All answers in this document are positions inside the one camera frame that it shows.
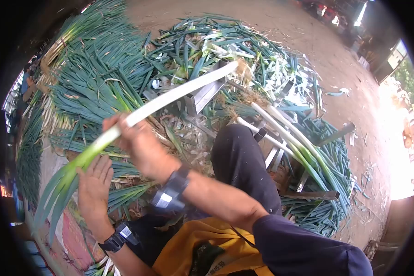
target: dirt floor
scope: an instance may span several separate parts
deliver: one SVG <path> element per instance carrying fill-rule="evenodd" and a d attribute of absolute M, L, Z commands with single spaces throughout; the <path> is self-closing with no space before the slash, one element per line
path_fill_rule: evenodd
<path fill-rule="evenodd" d="M 322 77 L 320 85 L 328 91 L 347 88 L 350 96 L 324 96 L 327 113 L 324 118 L 337 128 L 353 122 L 359 136 L 354 146 L 348 145 L 351 169 L 359 180 L 366 162 L 374 164 L 373 179 L 365 194 L 355 194 L 350 223 L 333 238 L 363 249 L 370 239 L 379 240 L 386 223 L 392 182 L 409 183 L 402 174 L 409 163 L 404 150 L 399 124 L 388 91 L 379 89 L 374 77 L 357 62 L 355 53 L 343 45 L 336 31 L 325 26 L 294 1 L 279 0 L 136 0 L 128 1 L 127 16 L 140 30 L 167 29 L 176 18 L 201 15 L 203 12 L 225 14 L 254 26 L 274 41 L 307 55 Z"/>

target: navy sleeve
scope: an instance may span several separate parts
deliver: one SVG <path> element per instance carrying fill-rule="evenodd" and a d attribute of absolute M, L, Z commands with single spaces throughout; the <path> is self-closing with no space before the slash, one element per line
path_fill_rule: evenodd
<path fill-rule="evenodd" d="M 253 235 L 262 260 L 274 275 L 373 275 L 358 247 L 312 233 L 282 216 L 258 219 Z"/>

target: black pants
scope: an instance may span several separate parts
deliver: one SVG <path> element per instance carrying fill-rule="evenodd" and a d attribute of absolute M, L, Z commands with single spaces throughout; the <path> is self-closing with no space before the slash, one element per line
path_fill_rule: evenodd
<path fill-rule="evenodd" d="M 281 213 L 276 185 L 248 127 L 229 124 L 221 129 L 211 151 L 211 162 L 217 180 L 243 190 L 270 214 Z"/>
<path fill-rule="evenodd" d="M 265 169 L 262 151 L 248 127 L 230 124 L 216 136 L 211 151 L 211 162 L 216 179 L 239 188 L 256 199 L 270 214 L 281 213 L 281 200 L 274 181 Z M 191 217 L 208 217 L 197 213 Z M 176 234 L 179 227 L 173 226 L 166 232 L 155 227 L 164 226 L 167 219 L 146 215 L 129 222 L 132 232 L 140 243 L 129 248 L 146 264 L 152 266 L 167 241 Z"/>

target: black wristwatch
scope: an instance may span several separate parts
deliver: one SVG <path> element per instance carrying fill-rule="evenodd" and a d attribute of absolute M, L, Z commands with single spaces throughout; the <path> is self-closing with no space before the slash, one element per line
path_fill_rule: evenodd
<path fill-rule="evenodd" d="M 166 185 L 156 192 L 150 203 L 165 212 L 181 211 L 185 207 L 185 203 L 182 201 L 182 192 L 188 185 L 188 172 L 189 168 L 185 165 L 174 171 Z"/>
<path fill-rule="evenodd" d="M 138 240 L 134 237 L 130 227 L 124 219 L 118 220 L 115 224 L 115 233 L 112 234 L 103 244 L 98 245 L 106 251 L 117 252 L 126 243 L 130 242 L 134 246 L 138 244 Z"/>

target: tree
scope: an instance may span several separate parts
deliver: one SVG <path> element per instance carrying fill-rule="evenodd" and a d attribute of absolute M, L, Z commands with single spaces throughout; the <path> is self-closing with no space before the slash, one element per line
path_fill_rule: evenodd
<path fill-rule="evenodd" d="M 402 89 L 408 93 L 411 102 L 410 109 L 414 110 L 414 66 L 411 63 L 409 56 L 406 56 L 400 63 L 392 76 L 400 81 Z"/>

